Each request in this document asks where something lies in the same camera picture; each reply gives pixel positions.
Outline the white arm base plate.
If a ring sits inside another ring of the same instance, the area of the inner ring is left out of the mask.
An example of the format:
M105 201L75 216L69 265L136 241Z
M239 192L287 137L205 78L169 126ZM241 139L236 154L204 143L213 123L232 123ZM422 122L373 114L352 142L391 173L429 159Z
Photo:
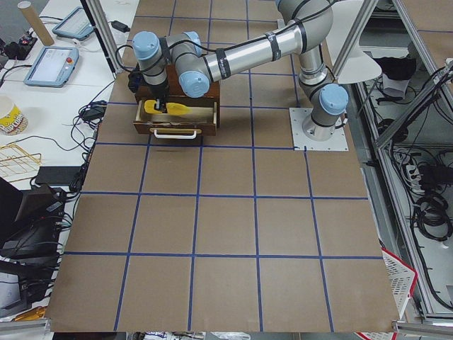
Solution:
M290 108L294 149L298 151L347 152L348 142L340 116L331 127L321 127L311 119L311 108Z

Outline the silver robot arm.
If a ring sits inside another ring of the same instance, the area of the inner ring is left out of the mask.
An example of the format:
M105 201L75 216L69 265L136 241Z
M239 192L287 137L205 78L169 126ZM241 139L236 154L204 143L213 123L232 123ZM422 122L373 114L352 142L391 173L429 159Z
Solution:
M277 1L284 26L225 49L201 46L195 31L159 37L141 31L132 49L137 65L128 88L139 104L139 134L156 139L195 140L217 129L219 104L211 85L254 67L299 55L299 85L313 105L308 137L323 141L348 104L346 90L328 76L321 43L333 26L332 1Z

